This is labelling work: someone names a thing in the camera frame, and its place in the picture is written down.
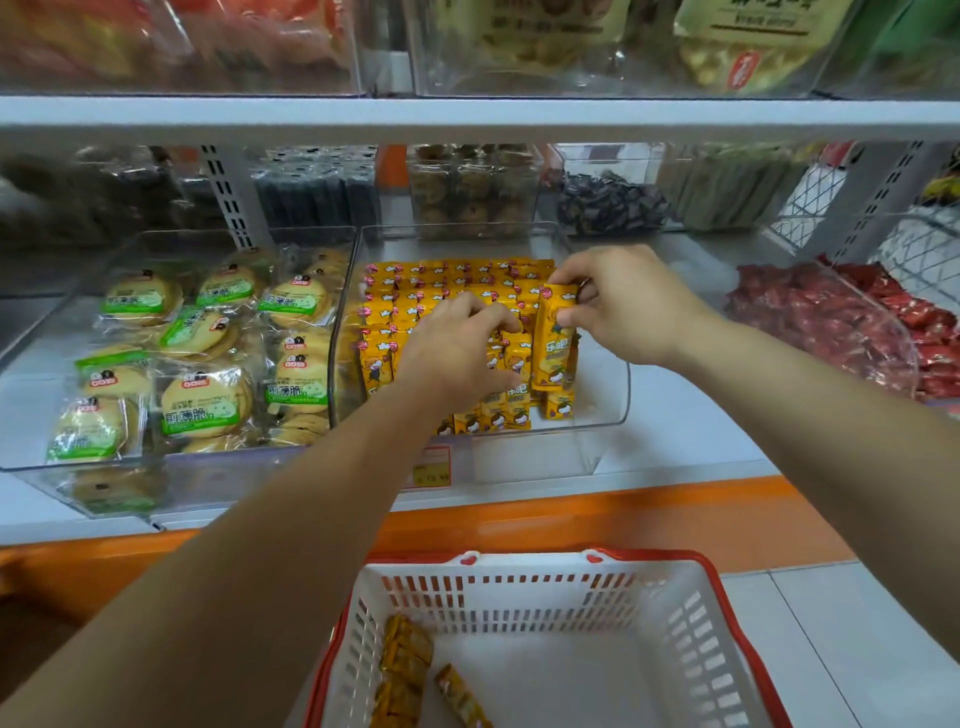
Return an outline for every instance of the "acrylic display bin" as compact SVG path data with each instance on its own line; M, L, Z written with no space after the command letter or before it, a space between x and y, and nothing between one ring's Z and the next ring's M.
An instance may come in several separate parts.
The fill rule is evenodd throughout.
M331 423L342 422L367 398L356 344L363 326L357 311L365 302L368 263L443 258L553 258L570 253L553 223L485 226L387 226L363 228L351 267L331 361ZM570 420L546 421L536 410L533 428L477 435L435 437L431 446L450 448L454 479L493 483L591 474L605 451L605 427L622 424L630 411L630 367L581 331L577 399Z

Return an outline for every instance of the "orange shelf edge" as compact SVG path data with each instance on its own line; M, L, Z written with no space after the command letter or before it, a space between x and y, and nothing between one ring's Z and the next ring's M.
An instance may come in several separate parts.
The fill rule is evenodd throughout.
M151 564L198 531L0 550L17 590L74 619L92 618ZM687 548L721 572L852 558L780 476L391 513L374 554Z

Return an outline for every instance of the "forearm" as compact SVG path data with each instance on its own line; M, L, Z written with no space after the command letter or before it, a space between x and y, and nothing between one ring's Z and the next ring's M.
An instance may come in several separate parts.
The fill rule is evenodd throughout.
M714 324L676 369L723 407L954 656L960 425L767 334Z
M422 394L385 388L150 570L11 698L0 723L282 724L437 425Z

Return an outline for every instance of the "white tile floor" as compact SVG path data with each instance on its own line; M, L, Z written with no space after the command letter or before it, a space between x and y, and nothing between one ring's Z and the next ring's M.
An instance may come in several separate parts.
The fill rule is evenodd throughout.
M960 725L960 666L861 564L723 582L794 728ZM308 694L284 728L301 728Z

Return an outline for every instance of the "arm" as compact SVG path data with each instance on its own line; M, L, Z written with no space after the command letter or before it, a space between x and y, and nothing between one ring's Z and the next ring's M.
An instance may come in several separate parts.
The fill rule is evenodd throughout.
M562 323L702 389L960 658L960 424L723 319L645 246L575 255L551 280L587 277Z
M437 306L394 384L112 601L0 725L282 725L437 424L516 386L487 369L497 326L520 328L502 303Z

